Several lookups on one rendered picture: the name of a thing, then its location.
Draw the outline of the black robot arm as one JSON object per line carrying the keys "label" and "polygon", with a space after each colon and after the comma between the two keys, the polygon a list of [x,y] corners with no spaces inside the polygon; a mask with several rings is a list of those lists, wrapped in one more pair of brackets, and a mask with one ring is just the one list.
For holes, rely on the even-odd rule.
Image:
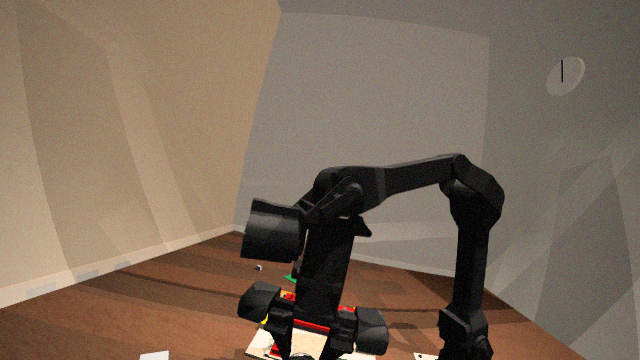
{"label": "black robot arm", "polygon": [[464,154],[386,166],[329,167],[319,172],[313,188],[293,206],[254,198],[240,258],[295,260],[291,273],[297,279],[295,292],[302,262],[315,272],[344,274],[354,236],[372,236],[359,215],[395,194],[434,184],[449,199],[458,227],[454,292],[452,302],[439,311],[437,326],[445,343],[435,360],[491,360],[494,352],[481,304],[489,232],[501,216],[505,196],[495,178]]}

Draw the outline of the green flat rectangular patch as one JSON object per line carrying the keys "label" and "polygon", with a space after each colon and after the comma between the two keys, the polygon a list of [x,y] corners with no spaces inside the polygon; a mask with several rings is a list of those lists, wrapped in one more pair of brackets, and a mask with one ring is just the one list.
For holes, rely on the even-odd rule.
{"label": "green flat rectangular patch", "polygon": [[293,282],[293,283],[295,283],[295,284],[296,284],[296,280],[297,280],[297,279],[293,279],[293,278],[291,278],[291,274],[289,274],[288,276],[284,276],[284,278],[286,278],[286,279],[288,279],[288,280],[290,280],[291,282]]}

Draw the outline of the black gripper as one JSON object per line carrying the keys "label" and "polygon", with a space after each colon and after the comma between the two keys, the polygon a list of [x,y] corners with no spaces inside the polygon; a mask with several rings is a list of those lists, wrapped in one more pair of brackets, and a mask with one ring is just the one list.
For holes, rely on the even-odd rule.
{"label": "black gripper", "polygon": [[[389,333],[381,311],[356,306],[354,313],[339,310],[346,273],[315,272],[302,262],[295,301],[281,296],[281,287],[256,281],[240,298],[237,315],[260,323],[275,341],[282,360],[289,360],[294,319],[330,328],[318,360],[336,360],[360,352],[386,354]],[[357,335],[357,336],[356,336]]]}

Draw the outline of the black and grey wheel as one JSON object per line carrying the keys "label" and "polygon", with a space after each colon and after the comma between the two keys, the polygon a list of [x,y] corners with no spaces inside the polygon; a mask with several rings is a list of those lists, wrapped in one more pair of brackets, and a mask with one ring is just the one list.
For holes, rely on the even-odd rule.
{"label": "black and grey wheel", "polygon": [[304,352],[297,352],[292,354],[289,360],[315,360],[311,355]]}

